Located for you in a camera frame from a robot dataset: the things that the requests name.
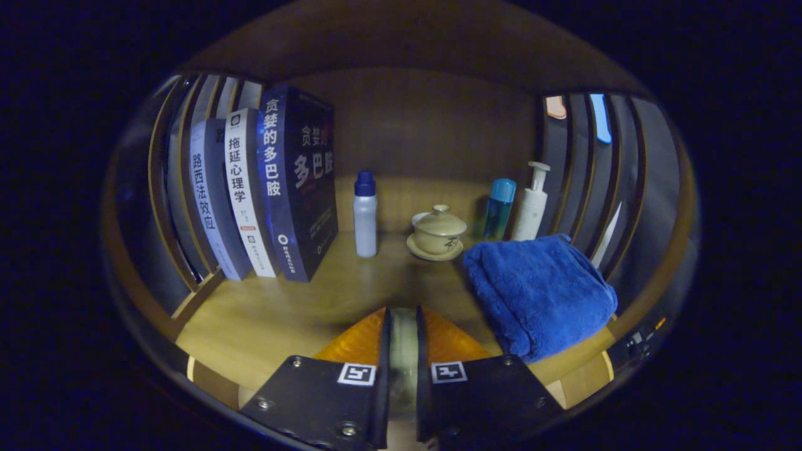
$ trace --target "white pump bottle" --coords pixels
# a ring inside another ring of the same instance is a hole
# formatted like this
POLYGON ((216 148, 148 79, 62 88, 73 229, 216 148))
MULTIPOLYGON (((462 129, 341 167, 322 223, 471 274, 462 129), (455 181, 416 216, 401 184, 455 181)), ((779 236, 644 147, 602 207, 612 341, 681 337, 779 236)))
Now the white pump bottle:
POLYGON ((546 181, 546 173, 551 170, 551 167, 536 161, 530 161, 529 166, 534 168, 535 173, 532 178, 532 188, 524 190, 524 200, 521 202, 518 220, 512 231, 514 241, 535 239, 543 220, 546 199, 549 197, 543 192, 543 184, 546 181))

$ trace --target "white plastic bottle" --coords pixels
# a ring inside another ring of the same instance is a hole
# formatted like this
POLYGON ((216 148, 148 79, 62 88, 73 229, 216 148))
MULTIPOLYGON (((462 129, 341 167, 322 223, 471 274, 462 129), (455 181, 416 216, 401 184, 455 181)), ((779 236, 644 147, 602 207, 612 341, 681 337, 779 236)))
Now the white plastic bottle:
POLYGON ((532 188, 524 190, 524 200, 521 202, 518 220, 512 231, 514 241, 535 239, 543 220, 546 199, 549 197, 543 192, 543 184, 546 181, 546 173, 551 170, 551 167, 536 161, 530 161, 529 166, 535 168, 535 174, 532 178, 532 188))
POLYGON ((376 255, 376 181, 371 171, 359 171, 354 183, 354 234, 356 254, 376 255))

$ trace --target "wooden shelf surface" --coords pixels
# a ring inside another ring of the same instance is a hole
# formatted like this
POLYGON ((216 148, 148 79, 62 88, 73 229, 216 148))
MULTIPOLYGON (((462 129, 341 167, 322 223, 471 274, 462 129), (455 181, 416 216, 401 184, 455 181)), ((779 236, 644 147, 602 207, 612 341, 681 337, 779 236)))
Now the wooden shelf surface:
MULTIPOLYGON (((428 262, 413 256, 406 234, 384 234, 379 253, 354 251, 340 232, 311 283, 283 277, 225 280, 184 326, 176 343, 215 372, 259 389, 293 354, 313 356, 360 319, 382 307, 423 305, 449 319, 493 355, 502 351, 463 277, 461 256, 428 262)), ((471 245, 466 238, 466 249, 471 245)), ((557 356, 530 365, 551 384, 609 346, 605 327, 557 356)))

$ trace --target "dark blue book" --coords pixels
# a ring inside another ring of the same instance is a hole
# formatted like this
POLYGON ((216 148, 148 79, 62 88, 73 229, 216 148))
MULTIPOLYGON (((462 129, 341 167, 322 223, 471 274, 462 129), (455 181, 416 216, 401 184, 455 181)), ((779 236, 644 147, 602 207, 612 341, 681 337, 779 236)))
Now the dark blue book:
POLYGON ((337 236, 333 127, 334 109, 295 87, 262 93, 257 167, 287 280, 309 282, 337 236))

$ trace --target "blue towel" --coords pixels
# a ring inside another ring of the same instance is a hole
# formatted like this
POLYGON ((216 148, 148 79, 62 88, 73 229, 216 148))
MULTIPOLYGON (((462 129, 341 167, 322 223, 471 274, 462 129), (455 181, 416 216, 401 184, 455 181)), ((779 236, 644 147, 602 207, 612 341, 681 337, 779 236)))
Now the blue towel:
POLYGON ((532 363, 601 330, 618 306, 590 260, 558 234, 483 242, 465 253, 476 295, 501 348, 532 363))

